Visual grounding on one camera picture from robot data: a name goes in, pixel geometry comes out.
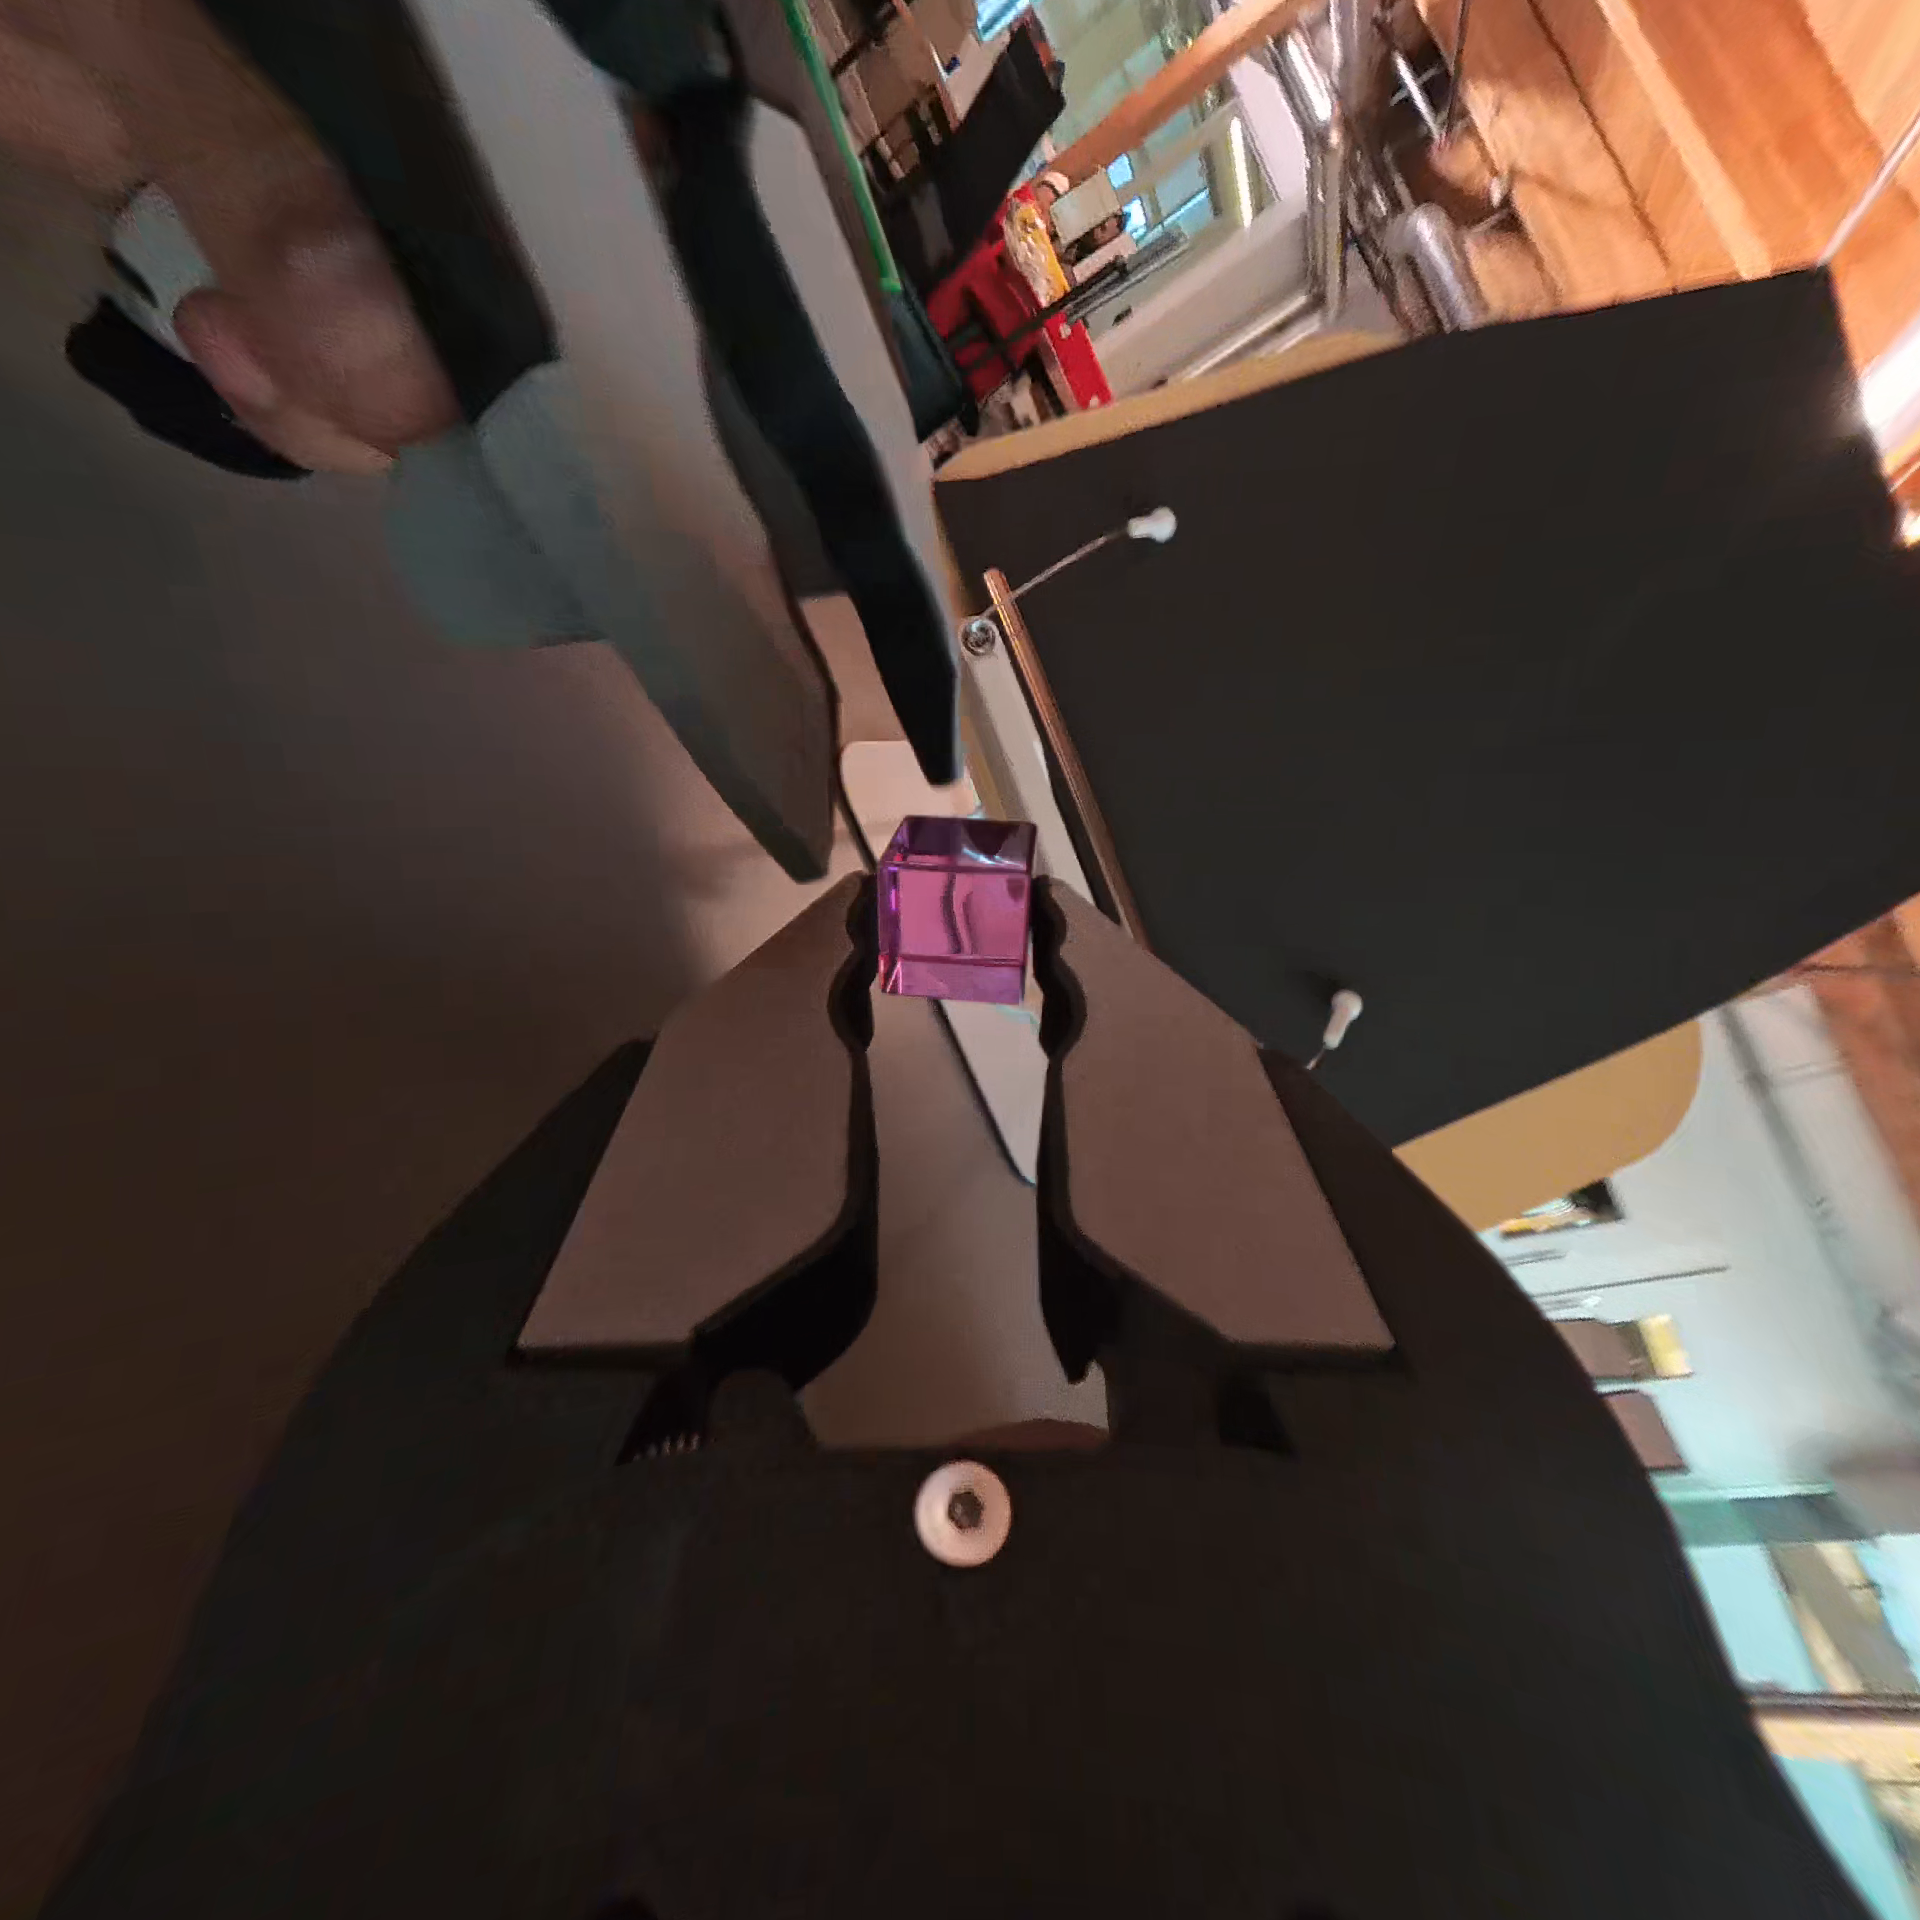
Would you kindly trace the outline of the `black wooden book stand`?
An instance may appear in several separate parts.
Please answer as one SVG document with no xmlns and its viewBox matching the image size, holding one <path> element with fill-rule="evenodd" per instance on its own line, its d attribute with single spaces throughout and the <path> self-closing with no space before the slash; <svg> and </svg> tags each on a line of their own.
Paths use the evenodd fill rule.
<svg viewBox="0 0 1920 1920">
<path fill-rule="evenodd" d="M 1095 895 L 1383 1146 L 1490 1121 L 1915 899 L 1915 553 L 1833 278 L 1364 353 L 943 484 L 1041 589 Z"/>
</svg>

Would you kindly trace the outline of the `person's left hand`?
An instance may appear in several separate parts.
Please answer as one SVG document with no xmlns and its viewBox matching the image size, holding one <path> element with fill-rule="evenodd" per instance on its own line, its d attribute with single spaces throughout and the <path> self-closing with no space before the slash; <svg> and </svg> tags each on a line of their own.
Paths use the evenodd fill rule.
<svg viewBox="0 0 1920 1920">
<path fill-rule="evenodd" d="M 383 473 L 459 417 L 348 181 L 258 67 L 187 2 L 2 5 L 6 154 L 134 236 L 182 238 L 124 309 L 273 467 Z"/>
</svg>

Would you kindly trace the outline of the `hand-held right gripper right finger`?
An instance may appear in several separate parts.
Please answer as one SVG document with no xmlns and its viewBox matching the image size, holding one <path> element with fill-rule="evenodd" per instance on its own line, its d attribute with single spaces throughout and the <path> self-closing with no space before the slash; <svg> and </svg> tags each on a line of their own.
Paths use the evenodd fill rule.
<svg viewBox="0 0 1920 1920">
<path fill-rule="evenodd" d="M 1156 1303 L 1259 1361 L 1395 1350 L 1255 1037 L 1058 879 L 1034 908 L 1048 1337 L 1080 1381 Z"/>
</svg>

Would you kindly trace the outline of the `silver duct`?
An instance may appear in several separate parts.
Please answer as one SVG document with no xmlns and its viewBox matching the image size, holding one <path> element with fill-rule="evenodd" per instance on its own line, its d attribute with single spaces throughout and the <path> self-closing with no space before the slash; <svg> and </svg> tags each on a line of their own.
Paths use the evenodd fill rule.
<svg viewBox="0 0 1920 1920">
<path fill-rule="evenodd" d="M 1305 269 L 1323 319 L 1352 297 L 1352 268 L 1408 334 L 1490 318 L 1468 231 L 1419 199 L 1411 167 L 1462 125 L 1451 61 L 1414 5 L 1311 5 L 1271 46 L 1304 135 Z"/>
</svg>

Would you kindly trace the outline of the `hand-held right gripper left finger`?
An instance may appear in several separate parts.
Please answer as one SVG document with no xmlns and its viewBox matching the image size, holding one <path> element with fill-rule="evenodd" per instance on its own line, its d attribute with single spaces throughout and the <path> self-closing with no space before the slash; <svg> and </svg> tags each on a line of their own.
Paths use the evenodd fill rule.
<svg viewBox="0 0 1920 1920">
<path fill-rule="evenodd" d="M 849 1353 L 878 1294 L 873 908 L 839 879 L 665 1022 L 521 1358 L 800 1390 Z"/>
</svg>

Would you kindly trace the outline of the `purple transparent cube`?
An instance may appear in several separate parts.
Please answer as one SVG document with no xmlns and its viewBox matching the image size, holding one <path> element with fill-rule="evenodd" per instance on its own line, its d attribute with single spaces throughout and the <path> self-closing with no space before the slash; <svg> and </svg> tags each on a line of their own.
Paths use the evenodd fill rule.
<svg viewBox="0 0 1920 1920">
<path fill-rule="evenodd" d="M 1020 1005 L 1036 853 L 1034 822 L 906 817 L 875 875 L 880 990 Z"/>
</svg>

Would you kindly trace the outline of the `red cabinet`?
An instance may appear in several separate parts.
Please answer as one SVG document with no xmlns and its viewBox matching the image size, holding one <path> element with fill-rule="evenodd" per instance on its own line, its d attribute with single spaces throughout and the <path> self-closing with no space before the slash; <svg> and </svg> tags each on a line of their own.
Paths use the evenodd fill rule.
<svg viewBox="0 0 1920 1920">
<path fill-rule="evenodd" d="M 1114 404 L 1094 334 L 1067 309 L 1074 287 L 1051 229 L 1065 190 L 1067 178 L 1049 167 L 1017 186 L 998 221 L 926 294 L 975 413 L 1020 380 L 1038 393 L 1042 417 Z"/>
</svg>

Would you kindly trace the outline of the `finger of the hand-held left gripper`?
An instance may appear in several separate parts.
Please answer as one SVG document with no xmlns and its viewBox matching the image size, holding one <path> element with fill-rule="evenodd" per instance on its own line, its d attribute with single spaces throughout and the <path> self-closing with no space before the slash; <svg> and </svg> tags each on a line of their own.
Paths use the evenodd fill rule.
<svg viewBox="0 0 1920 1920">
<path fill-rule="evenodd" d="M 712 345 L 816 524 L 926 781 L 954 783 L 962 773 L 954 628 L 761 213 L 746 95 L 706 79 L 658 114 L 670 148 L 665 225 Z"/>
<path fill-rule="evenodd" d="M 396 567 L 474 652 L 601 642 L 760 849 L 793 879 L 833 858 L 833 691 L 713 422 L 678 451 L 567 361 L 474 422 L 404 449 L 388 478 Z"/>
</svg>

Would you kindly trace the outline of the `wooden post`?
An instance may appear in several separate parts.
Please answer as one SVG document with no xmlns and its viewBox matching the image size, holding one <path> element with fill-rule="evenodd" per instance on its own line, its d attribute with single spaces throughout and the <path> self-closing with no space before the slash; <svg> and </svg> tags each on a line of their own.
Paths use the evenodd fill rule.
<svg viewBox="0 0 1920 1920">
<path fill-rule="evenodd" d="M 1103 174 L 1116 158 L 1142 147 L 1156 127 L 1220 82 L 1240 59 L 1257 55 L 1319 7 L 1319 2 L 1226 7 L 1187 47 L 1167 59 L 1150 79 L 1135 86 L 1048 167 L 1067 186 Z"/>
</svg>

